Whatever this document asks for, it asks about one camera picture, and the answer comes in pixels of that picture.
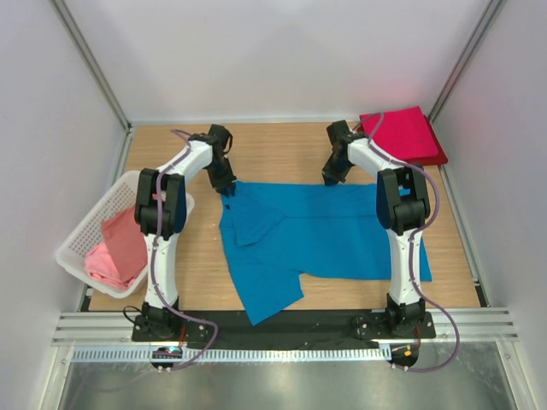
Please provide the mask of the blue t shirt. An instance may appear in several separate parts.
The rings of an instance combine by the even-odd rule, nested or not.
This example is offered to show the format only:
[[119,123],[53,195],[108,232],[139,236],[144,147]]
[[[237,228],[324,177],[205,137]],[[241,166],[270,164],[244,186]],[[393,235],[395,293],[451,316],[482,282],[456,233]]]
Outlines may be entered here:
[[386,230],[376,184],[236,183],[223,197],[221,238],[249,321],[258,325],[303,298],[300,277],[388,280],[397,305],[420,300],[432,279],[421,235]]

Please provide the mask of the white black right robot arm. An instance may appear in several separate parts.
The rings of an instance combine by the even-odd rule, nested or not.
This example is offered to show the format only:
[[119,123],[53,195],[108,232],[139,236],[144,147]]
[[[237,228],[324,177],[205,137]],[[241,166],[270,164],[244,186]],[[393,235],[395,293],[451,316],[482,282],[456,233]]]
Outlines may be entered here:
[[344,120],[326,128],[332,147],[322,177],[325,185],[343,183],[352,167],[376,177],[376,215],[388,235],[391,281],[386,296],[385,328],[396,338],[413,336],[423,322],[420,296],[421,233],[431,206],[421,169],[381,149],[370,135],[354,132]]

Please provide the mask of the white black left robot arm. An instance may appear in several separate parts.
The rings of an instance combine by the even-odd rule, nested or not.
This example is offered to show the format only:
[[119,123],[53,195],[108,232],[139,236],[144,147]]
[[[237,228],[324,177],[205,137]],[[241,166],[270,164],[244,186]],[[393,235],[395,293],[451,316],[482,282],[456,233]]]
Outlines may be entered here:
[[185,140],[183,150],[138,176],[134,219],[144,234],[148,279],[143,305],[133,321],[132,340],[137,342],[173,341],[188,321],[179,311],[175,274],[179,235],[190,213],[187,183],[206,170],[218,194],[230,197],[236,190],[236,176],[227,158],[233,136],[224,126],[212,125],[206,133],[177,129],[173,133]]

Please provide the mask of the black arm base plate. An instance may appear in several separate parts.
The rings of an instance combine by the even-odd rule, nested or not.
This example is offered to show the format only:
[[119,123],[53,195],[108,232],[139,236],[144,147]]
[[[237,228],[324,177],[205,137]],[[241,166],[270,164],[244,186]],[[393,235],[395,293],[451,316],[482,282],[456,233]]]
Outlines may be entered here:
[[192,322],[169,314],[154,321],[141,313],[133,324],[134,342],[175,341],[204,344],[213,336],[211,323],[219,330],[214,345],[226,349],[241,344],[246,349],[264,349],[269,342],[286,348],[289,343],[305,338],[324,337],[327,341],[404,339],[420,337],[433,339],[436,331],[432,315],[409,325],[392,328],[387,313],[374,310],[288,310],[275,314],[258,325],[252,325],[242,311],[192,311]]

